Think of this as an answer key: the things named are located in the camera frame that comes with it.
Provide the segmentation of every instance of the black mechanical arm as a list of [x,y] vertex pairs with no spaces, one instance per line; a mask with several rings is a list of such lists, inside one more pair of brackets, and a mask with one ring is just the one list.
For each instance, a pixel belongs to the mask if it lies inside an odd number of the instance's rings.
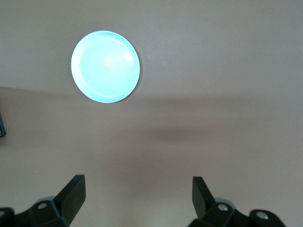
[[252,210],[247,217],[227,203],[216,202],[202,177],[193,179],[192,199],[198,219],[188,227],[285,227],[267,210]]
[[[188,227],[285,227],[267,210],[252,210],[247,217],[228,202],[216,201],[202,177],[193,178],[192,199],[198,218]],[[23,213],[0,208],[0,227],[68,227],[84,201],[84,175],[76,175],[54,199],[39,201]]]
[[76,175],[53,200],[39,201],[17,215],[12,208],[0,208],[0,227],[68,227],[84,201],[84,175]]

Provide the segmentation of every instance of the black object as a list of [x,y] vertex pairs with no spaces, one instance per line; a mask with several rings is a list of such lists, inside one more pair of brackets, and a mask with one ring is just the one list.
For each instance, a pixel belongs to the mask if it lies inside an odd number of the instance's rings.
[[5,129],[4,129],[4,125],[3,125],[3,121],[2,121],[2,117],[1,117],[1,113],[0,113],[0,137],[3,137],[6,135]]
[[69,227],[84,201],[84,175],[75,175],[51,201],[39,201],[17,215],[12,208],[0,208],[0,227]]
[[198,219],[188,227],[285,227],[267,210],[252,210],[247,217],[227,203],[216,202],[202,177],[193,178],[192,199]]

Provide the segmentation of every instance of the metal screw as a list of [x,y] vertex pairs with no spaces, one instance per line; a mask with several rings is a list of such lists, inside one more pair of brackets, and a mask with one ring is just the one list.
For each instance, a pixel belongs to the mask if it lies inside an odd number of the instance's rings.
[[260,219],[263,219],[263,220],[267,220],[267,219],[269,218],[268,215],[267,215],[266,213],[261,212],[261,211],[259,211],[259,212],[257,213],[257,216],[258,216]]
[[41,203],[41,204],[39,204],[39,205],[37,206],[37,208],[38,208],[39,210],[41,210],[41,209],[43,209],[43,208],[45,208],[45,207],[47,207],[47,204],[46,204],[46,203]]
[[222,211],[228,211],[227,206],[224,205],[224,204],[219,204],[219,205],[218,205],[218,208],[219,208],[220,210],[222,210]]

